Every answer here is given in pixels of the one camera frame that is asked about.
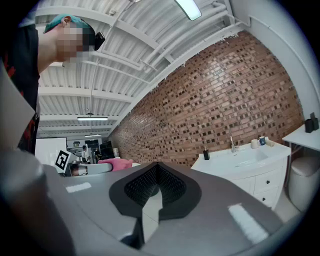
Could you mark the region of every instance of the black t-shirt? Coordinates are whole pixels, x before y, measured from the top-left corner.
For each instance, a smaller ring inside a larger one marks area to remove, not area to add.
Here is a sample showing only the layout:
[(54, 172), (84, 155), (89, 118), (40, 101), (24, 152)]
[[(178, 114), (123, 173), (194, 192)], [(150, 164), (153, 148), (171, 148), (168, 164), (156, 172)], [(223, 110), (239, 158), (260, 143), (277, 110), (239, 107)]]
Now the black t-shirt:
[[(36, 26), (33, 24), (20, 27), (16, 31), (12, 44), (2, 56), (8, 76), (34, 111), (37, 108), (40, 78), (38, 45), (39, 38)], [(35, 114), (19, 142), (18, 147), (21, 150), (35, 153), (38, 124), (39, 118)]]
[(94, 154), (95, 154), (95, 158), (100, 159), (102, 157), (102, 155), (101, 155), (99, 150), (94, 151)]

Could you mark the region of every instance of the cup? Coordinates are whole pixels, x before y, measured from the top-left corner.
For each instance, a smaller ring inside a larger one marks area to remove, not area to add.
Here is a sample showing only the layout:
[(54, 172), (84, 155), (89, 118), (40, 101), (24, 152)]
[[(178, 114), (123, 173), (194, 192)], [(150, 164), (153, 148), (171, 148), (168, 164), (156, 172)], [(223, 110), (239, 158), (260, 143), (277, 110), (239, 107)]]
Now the cup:
[(259, 148), (259, 141), (255, 138), (253, 140), (251, 140), (251, 148), (252, 149), (257, 149)]
[(263, 146), (263, 145), (266, 144), (266, 138), (265, 138), (265, 136), (259, 137), (259, 143), (260, 143), (261, 146)]

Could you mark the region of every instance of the white sticker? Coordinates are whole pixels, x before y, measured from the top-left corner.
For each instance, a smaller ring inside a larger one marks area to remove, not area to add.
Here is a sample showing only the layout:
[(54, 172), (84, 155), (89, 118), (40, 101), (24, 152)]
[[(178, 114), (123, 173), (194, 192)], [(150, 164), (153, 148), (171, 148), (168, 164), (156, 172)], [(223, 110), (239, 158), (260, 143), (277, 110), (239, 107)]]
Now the white sticker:
[(86, 190), (91, 188), (91, 184), (89, 182), (85, 182), (82, 184), (78, 184), (78, 185), (74, 185), (74, 186), (67, 186), (65, 187), (66, 191), (68, 191), (68, 193), (74, 193), (74, 192), (78, 192), (81, 190)]

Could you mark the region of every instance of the soap dispenser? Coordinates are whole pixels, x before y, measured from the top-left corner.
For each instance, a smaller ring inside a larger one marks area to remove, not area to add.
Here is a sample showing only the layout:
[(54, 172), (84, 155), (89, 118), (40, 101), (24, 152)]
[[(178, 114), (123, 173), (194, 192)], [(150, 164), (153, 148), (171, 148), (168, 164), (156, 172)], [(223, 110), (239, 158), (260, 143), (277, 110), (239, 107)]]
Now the soap dispenser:
[(204, 147), (203, 156), (204, 156), (204, 160), (210, 159), (209, 150), (206, 147)]

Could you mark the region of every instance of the ceiling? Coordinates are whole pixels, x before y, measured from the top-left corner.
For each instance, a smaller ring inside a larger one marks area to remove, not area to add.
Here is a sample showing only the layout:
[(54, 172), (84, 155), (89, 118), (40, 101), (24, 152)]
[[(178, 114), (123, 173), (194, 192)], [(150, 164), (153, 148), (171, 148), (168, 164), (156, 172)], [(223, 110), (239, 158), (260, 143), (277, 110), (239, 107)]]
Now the ceiling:
[[(39, 33), (65, 13), (83, 18), (106, 39), (86, 59), (50, 66), (40, 74), (38, 138), (108, 136), (168, 74), (235, 33), (237, 23), (226, 16), (232, 14), (229, 1), (195, 2), (202, 16), (191, 21), (174, 0), (41, 1), (36, 11)], [(77, 121), (89, 112), (108, 120)]]

